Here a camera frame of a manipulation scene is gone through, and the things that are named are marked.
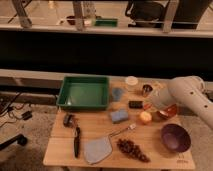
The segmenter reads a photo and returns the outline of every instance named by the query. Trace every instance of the knife handle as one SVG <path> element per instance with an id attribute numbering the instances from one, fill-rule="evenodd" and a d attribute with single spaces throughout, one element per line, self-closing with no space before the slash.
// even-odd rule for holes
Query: knife handle
<path id="1" fill-rule="evenodd" d="M 76 127 L 76 136 L 74 138 L 74 151 L 75 151 L 75 157 L 78 158 L 79 154 L 79 146 L 80 146 L 80 128 Z"/>

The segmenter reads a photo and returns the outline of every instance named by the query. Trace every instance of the small bowl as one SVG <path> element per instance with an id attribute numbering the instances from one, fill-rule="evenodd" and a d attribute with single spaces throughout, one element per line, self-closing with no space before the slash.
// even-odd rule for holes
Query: small bowl
<path id="1" fill-rule="evenodd" d="M 177 124 L 167 124 L 161 130 L 164 145 L 171 151 L 185 152 L 191 146 L 188 132 Z"/>
<path id="2" fill-rule="evenodd" d="M 157 111 L 157 114 L 163 119 L 170 119 L 173 116 L 177 115 L 178 113 L 178 106 L 176 104 L 166 108 L 165 110 Z"/>

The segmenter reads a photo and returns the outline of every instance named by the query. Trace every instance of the blue sponge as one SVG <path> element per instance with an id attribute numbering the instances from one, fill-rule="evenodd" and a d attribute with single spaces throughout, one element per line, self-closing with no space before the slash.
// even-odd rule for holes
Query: blue sponge
<path id="1" fill-rule="evenodd" d="M 121 121 L 125 121 L 129 118 L 128 113 L 125 109 L 120 109 L 115 112 L 110 113 L 110 117 L 113 123 L 119 123 Z"/>

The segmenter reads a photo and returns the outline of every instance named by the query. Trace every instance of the purple bowl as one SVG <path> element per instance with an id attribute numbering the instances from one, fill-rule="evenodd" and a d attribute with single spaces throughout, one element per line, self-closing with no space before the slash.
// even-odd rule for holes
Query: purple bowl
<path id="1" fill-rule="evenodd" d="M 191 146 L 188 132 L 177 124 L 167 124 L 161 130 L 164 145 L 172 151 L 185 152 Z"/>

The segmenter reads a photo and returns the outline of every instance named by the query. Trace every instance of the gray cloth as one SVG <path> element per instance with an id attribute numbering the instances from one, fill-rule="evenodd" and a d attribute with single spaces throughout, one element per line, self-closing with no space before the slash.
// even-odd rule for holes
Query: gray cloth
<path id="1" fill-rule="evenodd" d="M 112 146 L 108 136 L 87 141 L 84 144 L 84 157 L 89 164 L 100 162 L 109 156 L 111 152 Z"/>
<path id="2" fill-rule="evenodd" d="M 125 109 L 120 109 L 115 112 L 110 113 L 110 118 L 113 123 L 119 123 L 121 121 L 125 121 L 129 118 L 129 115 Z"/>

